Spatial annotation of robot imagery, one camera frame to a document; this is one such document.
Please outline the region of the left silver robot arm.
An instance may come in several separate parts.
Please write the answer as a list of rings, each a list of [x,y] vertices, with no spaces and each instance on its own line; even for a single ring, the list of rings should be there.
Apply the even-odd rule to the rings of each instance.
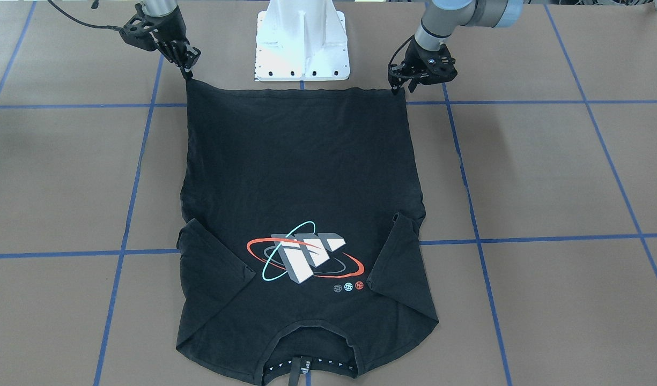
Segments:
[[[390,58],[387,80],[392,94],[403,86],[442,85],[457,76],[446,42],[457,27],[505,28],[519,19],[523,1],[432,1],[416,32]]]

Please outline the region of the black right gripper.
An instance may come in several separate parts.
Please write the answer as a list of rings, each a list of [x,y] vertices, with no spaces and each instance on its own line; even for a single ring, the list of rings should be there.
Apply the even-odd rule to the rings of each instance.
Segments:
[[[188,47],[186,25],[178,5],[135,5],[136,14],[119,31],[130,46],[146,51],[159,50],[181,68],[184,80],[193,78],[193,67],[201,51]]]

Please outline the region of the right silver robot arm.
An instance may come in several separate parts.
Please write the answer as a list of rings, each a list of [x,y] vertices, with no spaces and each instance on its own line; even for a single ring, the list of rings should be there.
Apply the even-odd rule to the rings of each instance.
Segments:
[[[191,69],[201,51],[189,44],[186,25],[176,1],[140,1],[136,14],[120,29],[120,37],[130,46],[159,51],[180,69],[184,80],[193,78]]]

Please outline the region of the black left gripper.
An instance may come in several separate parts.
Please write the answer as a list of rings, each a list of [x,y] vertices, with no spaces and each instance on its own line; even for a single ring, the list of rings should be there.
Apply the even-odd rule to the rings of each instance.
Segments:
[[[410,93],[416,90],[419,83],[443,84],[452,81],[458,74],[455,63],[445,44],[436,51],[429,51],[417,42],[404,42],[388,63],[390,92],[398,95],[407,81]]]

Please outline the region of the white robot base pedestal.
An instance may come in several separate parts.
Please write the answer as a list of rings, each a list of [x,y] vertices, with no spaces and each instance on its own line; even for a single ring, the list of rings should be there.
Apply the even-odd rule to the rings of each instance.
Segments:
[[[332,1],[271,1],[257,15],[256,81],[341,81],[350,76],[343,12]]]

